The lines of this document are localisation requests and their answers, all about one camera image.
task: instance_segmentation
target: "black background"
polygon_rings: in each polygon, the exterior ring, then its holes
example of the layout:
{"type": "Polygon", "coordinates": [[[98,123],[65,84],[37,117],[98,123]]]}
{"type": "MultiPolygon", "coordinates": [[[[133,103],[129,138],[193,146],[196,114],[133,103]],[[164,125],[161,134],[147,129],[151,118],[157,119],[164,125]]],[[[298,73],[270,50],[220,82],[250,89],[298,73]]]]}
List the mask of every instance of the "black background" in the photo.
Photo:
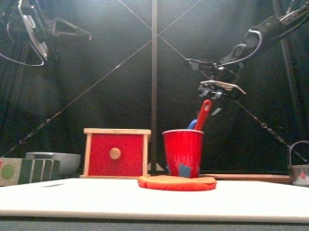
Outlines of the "black background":
{"type": "MultiPolygon", "coordinates": [[[[290,1],[278,2],[284,12],[290,1]]],[[[271,3],[268,0],[159,0],[153,86],[152,1],[54,0],[48,6],[53,7],[56,16],[88,31],[92,40],[65,44],[57,60],[46,61],[38,68],[0,60],[0,153],[6,153],[45,119],[61,112],[6,157],[22,157],[25,152],[82,155],[82,128],[151,129],[156,102],[156,134],[152,135],[156,161],[164,168],[161,132],[185,128],[203,102],[197,87],[205,77],[184,65],[183,58],[220,60],[242,43],[250,27],[274,14],[271,3]]],[[[240,98],[243,106],[287,143],[307,136],[307,34],[306,23],[287,37],[295,99],[279,42],[246,63],[235,79],[247,93],[240,98]],[[299,105],[299,114],[294,104],[299,105]]],[[[22,59],[22,44],[1,41],[0,45],[2,53],[22,59]]],[[[232,101],[224,100],[220,106],[221,111],[209,116],[203,127],[201,169],[286,172],[287,147],[232,101]]]]}

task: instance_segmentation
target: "green box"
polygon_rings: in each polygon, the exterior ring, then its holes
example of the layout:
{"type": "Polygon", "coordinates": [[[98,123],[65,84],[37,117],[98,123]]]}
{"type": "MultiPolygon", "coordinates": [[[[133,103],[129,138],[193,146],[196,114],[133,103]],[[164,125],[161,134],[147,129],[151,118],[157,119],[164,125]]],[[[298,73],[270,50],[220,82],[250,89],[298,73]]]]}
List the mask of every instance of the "green box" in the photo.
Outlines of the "green box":
{"type": "Polygon", "coordinates": [[[60,161],[0,158],[0,186],[56,180],[60,161]]]}

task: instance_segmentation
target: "red utensil handle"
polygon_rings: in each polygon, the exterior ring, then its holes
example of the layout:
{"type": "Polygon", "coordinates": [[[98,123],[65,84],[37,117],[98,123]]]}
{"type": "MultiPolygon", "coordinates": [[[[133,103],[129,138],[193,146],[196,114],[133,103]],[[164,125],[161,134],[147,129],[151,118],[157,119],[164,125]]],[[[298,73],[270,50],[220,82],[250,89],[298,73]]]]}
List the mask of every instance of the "red utensil handle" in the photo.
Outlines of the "red utensil handle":
{"type": "Polygon", "coordinates": [[[203,124],[204,124],[204,121],[205,121],[205,118],[207,118],[207,115],[208,115],[208,112],[211,109],[211,105],[212,105],[211,100],[205,99],[203,104],[201,104],[201,108],[200,108],[200,112],[197,115],[197,121],[196,121],[196,125],[193,127],[193,130],[200,131],[203,129],[203,124]]]}

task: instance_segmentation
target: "knob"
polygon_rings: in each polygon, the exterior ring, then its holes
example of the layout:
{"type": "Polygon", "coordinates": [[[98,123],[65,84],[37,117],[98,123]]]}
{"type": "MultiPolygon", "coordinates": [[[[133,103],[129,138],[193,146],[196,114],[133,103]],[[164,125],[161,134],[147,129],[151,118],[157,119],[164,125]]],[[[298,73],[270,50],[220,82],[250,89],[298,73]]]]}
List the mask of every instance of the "knob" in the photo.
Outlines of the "knob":
{"type": "Polygon", "coordinates": [[[116,159],[118,159],[118,157],[120,157],[120,150],[117,148],[112,148],[109,150],[109,158],[112,160],[116,160],[116,159]]]}

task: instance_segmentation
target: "red box face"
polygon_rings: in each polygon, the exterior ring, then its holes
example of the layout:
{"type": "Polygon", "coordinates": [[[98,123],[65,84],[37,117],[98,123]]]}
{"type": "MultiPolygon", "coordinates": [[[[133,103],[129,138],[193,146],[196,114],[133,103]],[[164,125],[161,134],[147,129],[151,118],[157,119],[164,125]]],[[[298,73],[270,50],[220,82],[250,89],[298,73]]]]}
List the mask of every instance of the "red box face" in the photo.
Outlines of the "red box face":
{"type": "Polygon", "coordinates": [[[89,176],[141,176],[141,134],[92,134],[89,176]],[[109,152],[118,149],[117,159],[109,152]]]}

